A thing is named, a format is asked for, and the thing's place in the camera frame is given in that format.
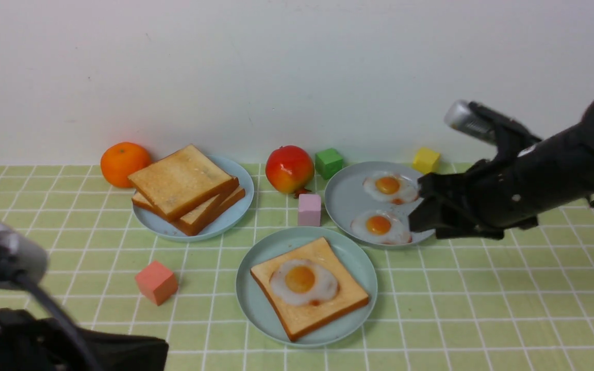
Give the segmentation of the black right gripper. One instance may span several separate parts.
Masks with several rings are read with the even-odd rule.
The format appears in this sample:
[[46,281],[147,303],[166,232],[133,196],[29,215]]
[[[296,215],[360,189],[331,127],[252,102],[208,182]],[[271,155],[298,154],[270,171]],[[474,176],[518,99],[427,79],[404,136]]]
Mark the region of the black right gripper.
[[480,198],[472,195],[473,190],[480,190],[480,179],[497,167],[493,161],[483,158],[466,172],[431,172],[420,177],[417,185],[422,200],[408,216],[410,231],[434,231],[437,239],[504,238],[504,231],[514,224],[491,221],[480,207]]

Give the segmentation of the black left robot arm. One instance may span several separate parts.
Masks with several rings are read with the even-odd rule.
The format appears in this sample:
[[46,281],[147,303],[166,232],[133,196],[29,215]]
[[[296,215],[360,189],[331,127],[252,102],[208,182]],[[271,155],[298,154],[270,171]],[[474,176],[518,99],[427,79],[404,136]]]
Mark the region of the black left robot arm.
[[[78,329],[103,370],[163,370],[169,345],[155,336]],[[0,370],[91,370],[56,319],[0,309]]]

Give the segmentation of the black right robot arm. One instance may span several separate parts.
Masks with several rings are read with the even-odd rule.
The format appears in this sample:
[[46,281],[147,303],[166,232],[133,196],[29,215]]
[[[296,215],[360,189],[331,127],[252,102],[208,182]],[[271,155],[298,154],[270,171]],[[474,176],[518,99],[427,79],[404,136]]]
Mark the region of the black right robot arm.
[[438,239],[501,240],[505,230],[538,226],[538,216],[578,199],[594,208],[594,101],[581,120],[547,139],[477,102],[459,99],[444,122],[497,148],[466,172],[419,178],[412,232]]

